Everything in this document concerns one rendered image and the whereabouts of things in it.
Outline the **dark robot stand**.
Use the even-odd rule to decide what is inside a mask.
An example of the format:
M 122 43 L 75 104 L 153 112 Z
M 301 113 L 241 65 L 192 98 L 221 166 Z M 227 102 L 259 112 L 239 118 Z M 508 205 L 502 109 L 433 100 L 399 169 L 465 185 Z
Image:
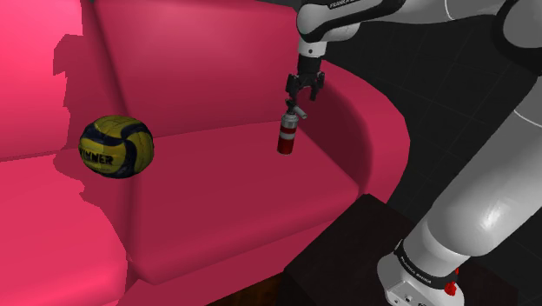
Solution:
M 413 226 L 374 196 L 362 196 L 287 265 L 275 306 L 389 306 L 377 262 Z M 512 254 L 500 264 L 534 283 L 532 297 L 470 259 L 459 268 L 466 306 L 542 306 L 542 264 Z

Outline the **pink red sofa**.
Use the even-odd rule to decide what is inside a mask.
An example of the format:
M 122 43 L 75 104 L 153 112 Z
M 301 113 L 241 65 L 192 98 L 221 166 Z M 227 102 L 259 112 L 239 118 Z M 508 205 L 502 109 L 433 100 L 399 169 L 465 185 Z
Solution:
M 257 0 L 0 0 L 0 306 L 205 306 L 278 273 L 406 167 L 402 115 L 331 63 L 289 156 L 292 9 Z M 80 157 L 103 116 L 151 164 Z

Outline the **yellow and navy ball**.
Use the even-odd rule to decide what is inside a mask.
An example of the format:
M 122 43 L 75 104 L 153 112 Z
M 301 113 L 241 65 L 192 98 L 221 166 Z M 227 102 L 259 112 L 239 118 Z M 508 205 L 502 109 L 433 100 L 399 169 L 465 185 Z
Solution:
M 147 168 L 153 161 L 155 145 L 143 122 L 128 116 L 103 116 L 85 127 L 78 150 L 89 169 L 121 179 Z

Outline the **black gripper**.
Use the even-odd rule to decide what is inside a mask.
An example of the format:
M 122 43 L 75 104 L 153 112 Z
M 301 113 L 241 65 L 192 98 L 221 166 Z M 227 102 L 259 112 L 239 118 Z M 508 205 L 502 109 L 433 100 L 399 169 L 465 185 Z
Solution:
M 321 71 L 320 57 L 306 57 L 302 54 L 298 56 L 297 75 L 289 74 L 285 87 L 288 101 L 292 105 L 297 104 L 297 95 L 301 89 L 300 82 L 309 83 L 309 99 L 315 101 L 325 82 L 325 73 Z

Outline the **red and silver canister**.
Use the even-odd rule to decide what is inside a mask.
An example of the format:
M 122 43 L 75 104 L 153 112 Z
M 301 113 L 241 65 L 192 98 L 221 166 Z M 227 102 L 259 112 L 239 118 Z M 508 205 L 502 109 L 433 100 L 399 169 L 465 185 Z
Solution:
M 290 155 L 293 151 L 299 119 L 307 118 L 307 113 L 292 98 L 286 100 L 286 105 L 288 109 L 281 116 L 281 127 L 277 143 L 277 152 L 284 156 Z

